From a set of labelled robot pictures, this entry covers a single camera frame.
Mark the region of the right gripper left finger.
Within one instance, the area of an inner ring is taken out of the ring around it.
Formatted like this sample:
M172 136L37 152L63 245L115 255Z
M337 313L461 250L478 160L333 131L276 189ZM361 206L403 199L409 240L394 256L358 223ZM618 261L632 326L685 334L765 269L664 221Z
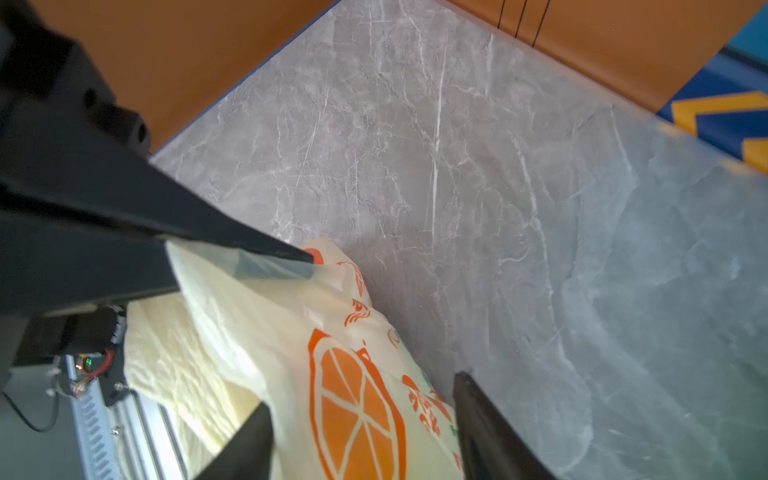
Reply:
M273 447L270 410L262 403L196 480L268 480Z

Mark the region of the yellow translucent plastic bag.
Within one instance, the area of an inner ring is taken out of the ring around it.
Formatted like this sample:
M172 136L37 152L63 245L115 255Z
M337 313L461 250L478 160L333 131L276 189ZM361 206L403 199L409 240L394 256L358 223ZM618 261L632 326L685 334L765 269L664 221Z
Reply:
M180 421L200 472L269 410L273 479L460 479L454 408L331 240L308 262L165 244L177 292L132 302L125 376Z

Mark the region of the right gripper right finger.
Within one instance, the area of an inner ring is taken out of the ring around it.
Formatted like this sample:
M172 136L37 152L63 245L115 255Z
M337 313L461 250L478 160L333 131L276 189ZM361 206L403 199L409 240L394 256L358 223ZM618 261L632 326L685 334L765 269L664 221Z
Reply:
M453 397L467 479L555 479L469 373L455 375Z

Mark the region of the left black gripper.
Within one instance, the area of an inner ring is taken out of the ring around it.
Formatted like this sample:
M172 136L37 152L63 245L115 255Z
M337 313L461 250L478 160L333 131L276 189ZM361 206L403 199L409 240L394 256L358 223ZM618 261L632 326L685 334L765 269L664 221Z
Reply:
M144 162L160 205L146 228L107 197L133 153L116 107L84 50L45 28L25 1L1 5L1 376L27 354L35 320L177 289L160 239L177 238L312 264L308 252L226 215Z

